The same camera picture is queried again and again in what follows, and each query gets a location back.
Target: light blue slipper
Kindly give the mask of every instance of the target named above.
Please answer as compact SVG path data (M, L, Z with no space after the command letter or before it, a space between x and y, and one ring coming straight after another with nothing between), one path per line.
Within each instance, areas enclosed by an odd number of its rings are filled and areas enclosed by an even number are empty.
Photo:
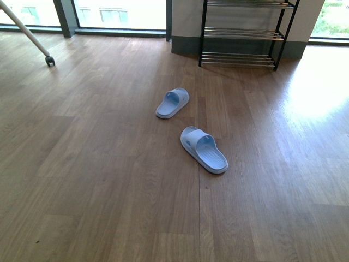
M229 165L218 150L214 138L196 127L187 127L180 135L184 149L191 154L206 170L214 174L225 172Z
M156 115L160 118L171 118L189 101L189 94L184 88L176 88L167 92L159 105Z

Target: shoe rack shelf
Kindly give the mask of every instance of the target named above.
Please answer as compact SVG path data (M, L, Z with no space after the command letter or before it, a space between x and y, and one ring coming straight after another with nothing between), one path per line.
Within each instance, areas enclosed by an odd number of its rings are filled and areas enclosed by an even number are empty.
M209 64L230 64L235 66L253 66L253 67L267 67L277 70L282 52L284 51L287 37L290 33L292 22L299 5L300 0L293 0L291 3L288 0L204 0L201 23L201 37L199 48L199 67L202 63ZM217 28L206 25L207 10L211 7L220 8L268 8L279 9L280 15L275 29L243 29L243 28ZM280 26L284 19L285 11L292 12L291 18L288 21L285 34L280 32ZM204 50L204 42L209 38L217 39L240 39L245 40L263 40L270 42L270 49L268 53L260 55L256 54L241 54L241 53L226 53L226 52L209 52ZM278 54L273 57L275 43L281 42L281 48Z

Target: slipper strap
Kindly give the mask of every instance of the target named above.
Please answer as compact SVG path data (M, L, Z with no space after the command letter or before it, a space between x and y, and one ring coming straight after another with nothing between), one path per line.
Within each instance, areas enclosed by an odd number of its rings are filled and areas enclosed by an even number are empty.
M184 138L186 141L190 142L190 147L191 149L196 152L196 145L197 143L204 138L205 136L208 136L209 138L211 138L210 140L214 143L214 146L216 146L216 142L214 141L214 138L209 135L206 134L204 131L202 131L201 129L197 129L195 131L190 132L189 134L187 134Z
M187 93L185 93L184 91L182 91L182 90L179 90L179 89L173 89L173 90L171 90L171 91L168 91L166 94L165 94L165 97L167 96L167 94L168 93L174 93L174 94L176 94L177 96L178 96L178 98L179 98L179 102L182 102L184 99L185 99L185 97L187 96Z

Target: greenery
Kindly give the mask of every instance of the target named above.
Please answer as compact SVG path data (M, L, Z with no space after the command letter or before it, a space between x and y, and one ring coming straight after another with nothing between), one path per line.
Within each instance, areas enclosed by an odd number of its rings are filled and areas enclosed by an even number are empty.
M317 19L313 34L321 34L327 36L339 36L341 34L349 34L349 26L344 22L334 22L331 8L342 7L342 3L326 1Z

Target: caster wheel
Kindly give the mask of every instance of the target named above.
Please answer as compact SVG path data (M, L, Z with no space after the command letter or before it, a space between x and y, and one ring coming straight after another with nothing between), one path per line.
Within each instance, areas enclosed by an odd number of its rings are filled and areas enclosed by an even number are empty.
M46 56L45 57L45 61L46 61L46 64L50 67L51 65L51 63L52 63L52 65L53 66L55 66L56 64L55 64L55 60L53 59L53 57L52 56Z

